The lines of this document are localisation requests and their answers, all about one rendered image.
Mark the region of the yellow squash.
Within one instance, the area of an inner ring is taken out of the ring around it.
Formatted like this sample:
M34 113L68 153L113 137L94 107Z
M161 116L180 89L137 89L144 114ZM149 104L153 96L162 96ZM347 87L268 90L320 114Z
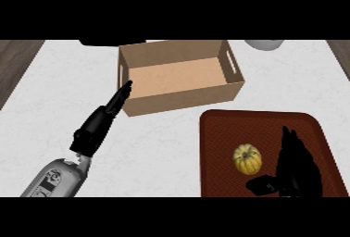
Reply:
M258 173L263 166L263 156L258 149L249 144L240 144L233 151L232 161L239 172L245 175Z

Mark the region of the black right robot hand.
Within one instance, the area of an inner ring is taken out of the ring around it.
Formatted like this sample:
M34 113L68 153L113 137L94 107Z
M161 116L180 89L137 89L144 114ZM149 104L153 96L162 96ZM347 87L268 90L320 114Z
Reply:
M282 127L276 174L251 179L246 188L257 196L277 193L280 197L322 197L320 169L297 132L288 127Z

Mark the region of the black appliance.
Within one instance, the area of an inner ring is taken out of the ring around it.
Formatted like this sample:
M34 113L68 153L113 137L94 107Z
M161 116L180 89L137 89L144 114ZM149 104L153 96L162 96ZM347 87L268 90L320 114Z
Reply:
M81 44L85 46L109 46L118 47L127 44L141 44L146 43L146 40L79 40Z

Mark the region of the grey round container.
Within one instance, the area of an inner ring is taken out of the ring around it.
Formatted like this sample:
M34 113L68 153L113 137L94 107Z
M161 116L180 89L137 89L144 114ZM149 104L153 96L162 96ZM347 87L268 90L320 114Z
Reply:
M246 44L257 50L271 51L280 47L283 40L246 40Z

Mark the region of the brown cardboard box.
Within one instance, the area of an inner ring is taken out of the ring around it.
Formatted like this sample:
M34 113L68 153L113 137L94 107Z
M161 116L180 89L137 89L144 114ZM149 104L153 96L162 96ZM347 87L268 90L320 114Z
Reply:
M167 40L119 47L118 84L131 82L130 117L230 101L245 79L226 40Z

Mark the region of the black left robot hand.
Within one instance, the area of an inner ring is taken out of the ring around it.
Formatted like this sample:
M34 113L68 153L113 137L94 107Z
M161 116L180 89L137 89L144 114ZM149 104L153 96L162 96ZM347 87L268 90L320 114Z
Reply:
M82 156L91 157L99 150L112 121L130 96L131 84L131 81L124 83L106 105L97 107L74 132L69 150Z

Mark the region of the dark red tray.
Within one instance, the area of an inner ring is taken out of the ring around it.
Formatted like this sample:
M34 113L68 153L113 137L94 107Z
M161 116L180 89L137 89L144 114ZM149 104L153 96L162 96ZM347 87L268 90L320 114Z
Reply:
M273 175L282 148L282 128L298 134L322 174L322 195L345 197L341 180L319 121L305 113L208 110L199 118L201 194L206 197L251 197L251 176L233 165L233 151L248 143L263 155L260 173Z

